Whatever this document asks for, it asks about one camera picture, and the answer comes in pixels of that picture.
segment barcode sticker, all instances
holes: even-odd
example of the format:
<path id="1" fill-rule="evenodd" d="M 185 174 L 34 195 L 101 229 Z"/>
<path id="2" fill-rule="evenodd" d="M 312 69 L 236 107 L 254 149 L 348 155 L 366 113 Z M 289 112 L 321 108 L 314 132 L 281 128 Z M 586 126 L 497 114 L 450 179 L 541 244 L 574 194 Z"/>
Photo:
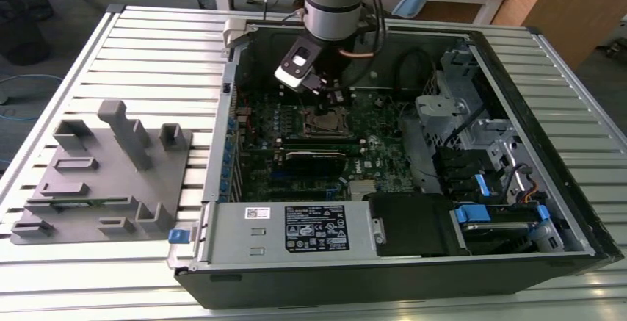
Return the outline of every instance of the barcode sticker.
<path id="1" fill-rule="evenodd" d="M 269 207 L 245 207 L 246 220 L 269 220 L 270 219 L 270 208 Z"/>

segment wire bundle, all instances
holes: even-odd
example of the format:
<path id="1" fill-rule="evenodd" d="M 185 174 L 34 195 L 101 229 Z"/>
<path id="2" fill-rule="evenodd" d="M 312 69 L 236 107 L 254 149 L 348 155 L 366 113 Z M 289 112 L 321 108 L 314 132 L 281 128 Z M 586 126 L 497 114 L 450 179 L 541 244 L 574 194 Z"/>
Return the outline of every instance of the wire bundle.
<path id="1" fill-rule="evenodd" d="M 39 73 L 31 73 L 31 74 L 26 74 L 26 75 L 10 75 L 9 73 L 2 73 L 5 75 L 9 75 L 7 78 L 0 80 L 0 84 L 6 82 L 6 81 L 10 81 L 10 80 L 14 80 L 14 79 L 26 79 L 26 78 L 43 78 L 43 79 L 54 79 L 57 80 L 59 83 L 62 82 L 62 78 L 59 78 L 58 76 L 54 76 L 54 75 L 45 75 L 45 74 L 39 74 Z M 35 120 L 38 119 L 38 117 L 33 117 L 33 118 L 14 118 L 14 117 L 6 117 L 5 115 L 0 115 L 0 119 L 5 119 L 5 120 L 17 120 L 17 121 L 27 121 L 27 120 Z"/>

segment metal bracket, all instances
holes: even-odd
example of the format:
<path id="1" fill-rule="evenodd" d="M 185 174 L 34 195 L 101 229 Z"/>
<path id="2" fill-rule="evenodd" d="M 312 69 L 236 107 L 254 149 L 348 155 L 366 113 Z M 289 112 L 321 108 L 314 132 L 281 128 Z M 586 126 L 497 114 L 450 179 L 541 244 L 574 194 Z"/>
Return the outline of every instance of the metal bracket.
<path id="1" fill-rule="evenodd" d="M 257 28 L 250 27 L 244 18 L 229 18 L 222 29 L 224 47 L 232 48 L 242 44 L 246 41 L 244 36 L 256 30 Z"/>
<path id="2" fill-rule="evenodd" d="M 416 98 L 414 103 L 420 113 L 432 117 L 450 117 L 461 112 L 458 102 L 441 95 L 421 95 Z"/>
<path id="3" fill-rule="evenodd" d="M 372 219 L 372 236 L 374 237 L 376 245 L 382 245 L 386 243 L 382 220 L 380 218 Z"/>

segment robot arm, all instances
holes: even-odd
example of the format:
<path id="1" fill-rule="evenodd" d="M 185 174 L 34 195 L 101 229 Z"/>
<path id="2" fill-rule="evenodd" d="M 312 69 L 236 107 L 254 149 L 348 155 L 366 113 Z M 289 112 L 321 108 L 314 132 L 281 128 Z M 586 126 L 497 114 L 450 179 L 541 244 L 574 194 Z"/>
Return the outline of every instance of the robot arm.
<path id="1" fill-rule="evenodd" d="M 406 17 L 410 17 L 412 10 L 417 13 L 425 2 L 398 1 L 398 4 L 390 5 L 393 3 L 386 0 L 385 5 L 394 6 L 392 11 Z M 372 0 L 372 5 L 382 14 L 381 0 Z M 358 34 L 372 30 L 377 31 L 377 36 L 378 33 L 384 34 L 382 18 L 378 20 L 377 17 L 376 26 L 362 23 L 361 6 L 362 0 L 305 0 L 305 33 L 297 38 L 274 72 L 274 77 L 285 86 L 297 92 L 310 90 L 332 104 L 341 102 L 341 93 L 337 91 L 348 86 L 341 81 L 341 72 L 349 62 L 357 57 L 374 57 L 381 44 L 374 41 L 378 46 L 373 47 L 370 53 L 350 52 Z"/>

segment floor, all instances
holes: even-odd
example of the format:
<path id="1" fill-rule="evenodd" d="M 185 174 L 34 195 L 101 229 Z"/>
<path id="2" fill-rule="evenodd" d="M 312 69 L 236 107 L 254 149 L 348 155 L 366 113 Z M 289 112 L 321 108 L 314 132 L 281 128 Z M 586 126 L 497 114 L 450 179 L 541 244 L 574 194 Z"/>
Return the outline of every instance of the floor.
<path id="1" fill-rule="evenodd" d="M 49 0 L 54 16 L 38 27 L 53 47 L 53 55 L 30 67 L 17 67 L 0 58 L 0 74 L 46 73 L 62 77 L 79 53 L 82 44 L 96 27 L 102 12 L 110 3 L 154 7 L 197 8 L 197 0 Z M 272 12 L 292 11 L 293 0 L 269 0 Z M 234 0 L 234 7 L 245 10 L 261 9 L 261 4 L 246 4 Z M 577 75 L 596 97 L 601 107 L 622 132 L 627 131 L 627 64 L 594 51 L 577 69 Z M 14 118 L 35 117 L 46 105 L 57 83 L 51 79 L 17 79 L 3 82 L 1 91 L 10 97 L 0 106 L 0 115 Z M 27 135 L 33 121 L 0 119 L 0 172 Z"/>
<path id="2" fill-rule="evenodd" d="M 246 4 L 234 0 L 234 8 L 261 11 L 261 0 Z M 292 12 L 293 0 L 268 0 L 268 12 Z M 197 9 L 197 0 L 49 0 L 54 15 L 38 23 L 38 28 L 51 45 L 51 57 L 37 65 L 18 67 L 0 57 L 0 79 L 5 75 L 43 73 L 62 77 L 71 67 L 86 39 L 101 19 L 105 8 L 112 3 L 152 7 Z M 9 97 L 9 103 L 0 105 L 0 115 L 13 118 L 35 117 L 57 89 L 51 79 L 15 79 L 0 84 L 0 91 Z M 34 121 L 14 121 L 0 118 L 0 173 L 6 168 Z"/>

